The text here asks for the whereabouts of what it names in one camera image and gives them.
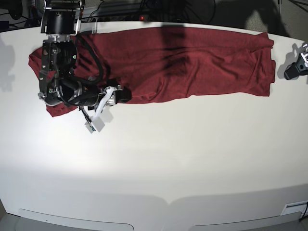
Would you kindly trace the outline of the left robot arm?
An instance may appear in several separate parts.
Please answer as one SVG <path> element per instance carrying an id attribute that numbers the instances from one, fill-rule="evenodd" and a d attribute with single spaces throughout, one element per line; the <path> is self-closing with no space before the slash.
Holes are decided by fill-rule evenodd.
<path id="1" fill-rule="evenodd" d="M 308 74 L 308 44 L 304 42 L 302 48 L 303 50 L 299 53 L 297 61 L 293 62 L 285 70 L 285 79 L 291 80 Z"/>

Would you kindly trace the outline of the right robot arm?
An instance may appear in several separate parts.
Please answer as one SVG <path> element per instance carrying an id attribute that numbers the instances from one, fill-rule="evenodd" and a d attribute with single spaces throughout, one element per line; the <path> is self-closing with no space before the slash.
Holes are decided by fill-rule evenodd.
<path id="1" fill-rule="evenodd" d="M 126 103 L 131 91 L 110 79 L 98 55 L 79 34 L 85 2 L 83 0 L 46 0 L 41 20 L 41 32 L 48 38 L 42 44 L 39 78 L 39 98 L 48 106 L 75 106 L 85 117 L 90 133 L 105 126 L 102 113 L 108 106 Z M 74 74 L 77 42 L 93 58 L 98 76 L 84 79 Z"/>

